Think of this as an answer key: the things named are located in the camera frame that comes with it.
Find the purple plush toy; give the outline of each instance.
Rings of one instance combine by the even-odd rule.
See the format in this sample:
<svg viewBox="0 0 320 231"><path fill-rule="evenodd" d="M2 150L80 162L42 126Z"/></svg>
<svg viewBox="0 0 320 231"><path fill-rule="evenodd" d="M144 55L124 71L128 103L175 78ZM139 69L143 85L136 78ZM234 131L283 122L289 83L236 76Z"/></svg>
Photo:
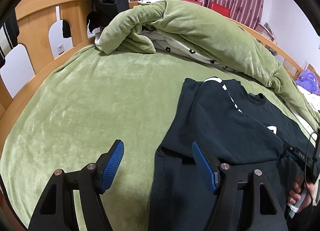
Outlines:
<svg viewBox="0 0 320 231"><path fill-rule="evenodd" d="M319 83L316 75L306 69L300 73L299 77L296 79L296 84L306 89L308 92L319 95Z"/></svg>

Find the striped fabric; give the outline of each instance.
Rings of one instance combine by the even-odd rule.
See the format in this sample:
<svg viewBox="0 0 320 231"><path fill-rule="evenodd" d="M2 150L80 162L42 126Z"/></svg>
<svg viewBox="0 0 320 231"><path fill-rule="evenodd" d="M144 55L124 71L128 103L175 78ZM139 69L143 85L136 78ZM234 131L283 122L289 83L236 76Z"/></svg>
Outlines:
<svg viewBox="0 0 320 231"><path fill-rule="evenodd" d="M0 28L0 68L5 64L6 55L18 45L19 28L13 11Z"/></svg>

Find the blue gripper pad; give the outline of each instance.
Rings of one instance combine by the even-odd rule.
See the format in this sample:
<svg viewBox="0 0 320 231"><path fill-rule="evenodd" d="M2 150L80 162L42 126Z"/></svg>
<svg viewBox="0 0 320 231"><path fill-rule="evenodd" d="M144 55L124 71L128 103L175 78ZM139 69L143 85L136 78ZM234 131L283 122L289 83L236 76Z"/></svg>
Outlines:
<svg viewBox="0 0 320 231"><path fill-rule="evenodd" d="M109 162L107 163L105 169L102 172L102 181L100 190L104 193L107 189L111 187L111 184L115 178L117 170L119 168L120 162L124 155L124 144L120 141L111 155Z"/></svg>
<svg viewBox="0 0 320 231"><path fill-rule="evenodd" d="M192 155L193 159L196 162L196 165L198 167L199 173L202 177L205 187L208 190L215 192L217 187L215 185L214 173L206 157L204 156L201 148L199 147L199 144L196 141L192 143Z"/></svg>

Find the red chair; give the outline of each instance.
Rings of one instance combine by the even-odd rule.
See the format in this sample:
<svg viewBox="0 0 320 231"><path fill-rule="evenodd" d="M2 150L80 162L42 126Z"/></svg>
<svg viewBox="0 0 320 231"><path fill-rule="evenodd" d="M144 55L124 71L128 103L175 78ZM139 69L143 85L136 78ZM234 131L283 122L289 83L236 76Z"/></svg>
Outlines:
<svg viewBox="0 0 320 231"><path fill-rule="evenodd" d="M217 3L214 3L213 1L211 2L210 4L210 9L218 12L219 14L225 16L225 17L230 17L230 14L231 14L231 9L228 9L222 5L219 5Z"/></svg>
<svg viewBox="0 0 320 231"><path fill-rule="evenodd" d="M202 4L203 4L202 2L200 2L200 1L195 1L195 0L183 0L183 1L195 3L195 4L200 5L200 6L202 6Z"/></svg>

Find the metal screw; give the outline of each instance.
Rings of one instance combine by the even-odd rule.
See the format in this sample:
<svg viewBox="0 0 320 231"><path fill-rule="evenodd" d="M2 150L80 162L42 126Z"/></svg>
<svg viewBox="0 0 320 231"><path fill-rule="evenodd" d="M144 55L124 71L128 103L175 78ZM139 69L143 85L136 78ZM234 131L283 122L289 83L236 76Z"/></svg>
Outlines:
<svg viewBox="0 0 320 231"><path fill-rule="evenodd" d="M94 163L91 163L91 164L87 165L87 169L88 170L93 170L95 167L96 167L96 164L94 164Z"/></svg>
<svg viewBox="0 0 320 231"><path fill-rule="evenodd" d="M60 174L62 174L62 170L61 170L61 169L55 170L55 171L54 171L54 174L55 174L56 176L59 176Z"/></svg>
<svg viewBox="0 0 320 231"><path fill-rule="evenodd" d="M230 165L229 164L226 164L226 163L222 163L221 165L221 168L224 169L224 170L228 170L230 168Z"/></svg>
<svg viewBox="0 0 320 231"><path fill-rule="evenodd" d="M259 169L254 170L255 175L261 176L262 175L262 171Z"/></svg>

